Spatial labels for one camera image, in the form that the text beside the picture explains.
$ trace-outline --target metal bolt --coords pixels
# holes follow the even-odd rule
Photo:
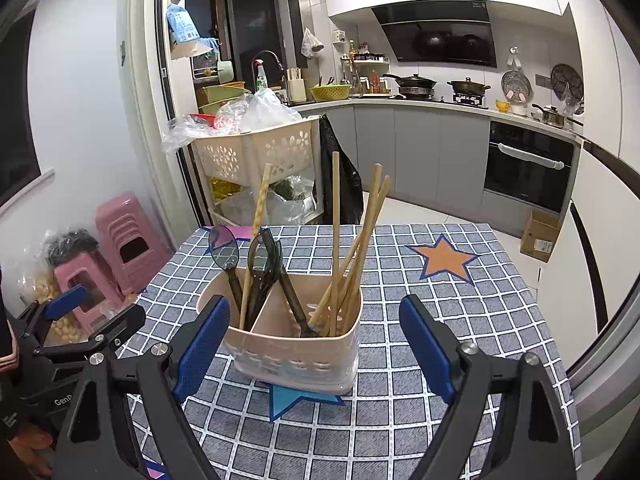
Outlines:
[[[101,352],[97,352],[89,357],[89,362],[92,365],[99,365],[102,361],[104,361],[104,355]]]
[[[535,354],[533,354],[531,352],[527,352],[526,354],[524,354],[524,361],[528,365],[535,366],[535,365],[539,364],[540,358],[537,355],[535,355]]]
[[[164,355],[169,349],[166,343],[156,343],[151,347],[151,353],[153,355]]]
[[[460,345],[460,349],[467,355],[476,355],[479,352],[478,345],[472,341],[465,341]]]

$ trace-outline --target table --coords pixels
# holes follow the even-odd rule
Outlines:
[[[355,226],[341,226],[346,254]],[[271,228],[291,272],[329,274],[331,226]],[[433,244],[440,234],[461,251],[481,254],[468,266],[476,286],[443,272],[420,280],[424,260],[407,245]],[[220,272],[198,229],[152,280],[137,302],[146,324],[122,349],[140,354],[167,342],[196,317],[199,294]],[[246,256],[248,242],[241,245]],[[240,260],[240,266],[246,258]],[[224,480],[401,480],[409,477],[437,430],[446,405],[427,388],[398,322],[408,293],[460,338],[487,354],[519,358],[524,351],[545,364],[570,429],[580,467],[580,433],[569,381],[558,350],[532,294],[488,224],[377,226],[362,275],[364,310],[358,377],[342,396],[344,406],[302,400],[275,423],[269,421],[269,390],[240,374],[221,346],[202,386],[183,409],[207,457]],[[500,396],[489,396],[462,478],[479,473],[495,427]],[[143,454],[159,462],[139,397],[130,397]]]

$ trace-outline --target plastic stool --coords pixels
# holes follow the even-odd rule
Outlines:
[[[125,296],[144,290],[171,259],[171,251],[133,193],[102,204],[95,215],[95,226],[100,233],[100,250]]]
[[[86,287],[88,298],[73,313],[87,335],[95,331],[100,318],[122,309],[124,297],[118,291],[109,264],[98,251],[80,253],[70,262],[56,267],[53,273],[62,292],[76,285]]]

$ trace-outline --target white tile floor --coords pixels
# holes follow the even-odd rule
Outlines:
[[[367,209],[369,193],[364,193],[364,207]],[[466,223],[462,218],[446,215],[439,211],[434,211],[417,205],[401,202],[392,198],[385,200],[382,211],[378,217],[378,224],[443,224],[443,223]],[[520,271],[525,283],[531,289],[534,298],[538,294],[538,278],[540,269],[545,267],[545,263],[535,258],[531,258],[520,252],[520,239],[499,231],[495,235],[500,240],[501,245]]]

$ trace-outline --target oven handle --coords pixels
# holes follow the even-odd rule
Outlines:
[[[505,155],[513,156],[520,160],[526,160],[527,162],[533,162],[540,166],[544,166],[545,168],[551,168],[552,170],[564,170],[564,162],[559,160],[551,160],[550,158],[535,155],[534,153],[524,152],[523,150],[512,148],[511,146],[507,146],[503,143],[498,144],[498,149]]]

